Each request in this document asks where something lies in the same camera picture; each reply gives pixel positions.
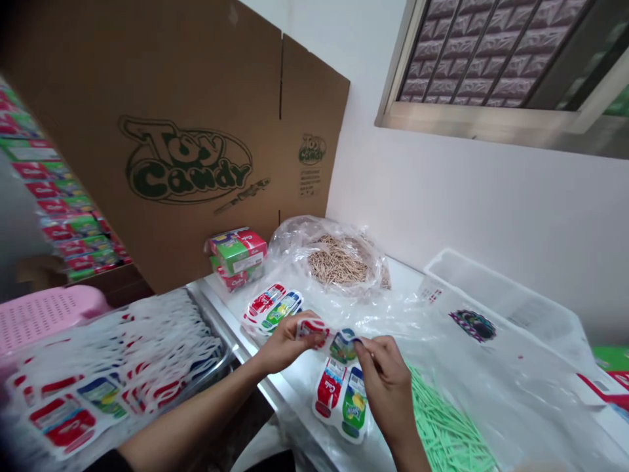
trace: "cardboard box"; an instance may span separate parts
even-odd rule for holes
[[[208,235],[324,216],[349,81],[244,5],[36,1],[0,52],[155,292]]]

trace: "toy candy logo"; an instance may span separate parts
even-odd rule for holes
[[[299,162],[305,165],[315,165],[323,159],[326,154],[326,142],[319,136],[312,134],[303,135],[303,143],[299,148]]]
[[[120,130],[139,146],[126,165],[131,190],[171,205],[214,200],[244,188],[252,172],[249,149],[221,131],[180,130],[172,121],[122,116]]]
[[[459,310],[449,315],[467,334],[480,343],[496,337],[495,326],[483,315],[468,310]]]

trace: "black sleeve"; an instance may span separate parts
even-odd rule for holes
[[[112,449],[90,465],[85,472],[133,472],[117,449]]]

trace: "green candy label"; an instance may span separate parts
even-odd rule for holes
[[[358,438],[359,431],[365,424],[367,395],[362,372],[356,367],[349,375],[349,384],[343,399],[343,431],[352,438]]]

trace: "stack of candy boxes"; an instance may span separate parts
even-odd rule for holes
[[[70,281],[131,262],[32,117],[0,79],[0,150],[35,197],[40,227],[64,258]]]
[[[212,269],[229,292],[258,280],[264,274],[267,243],[248,227],[209,238],[204,251],[211,254]]]

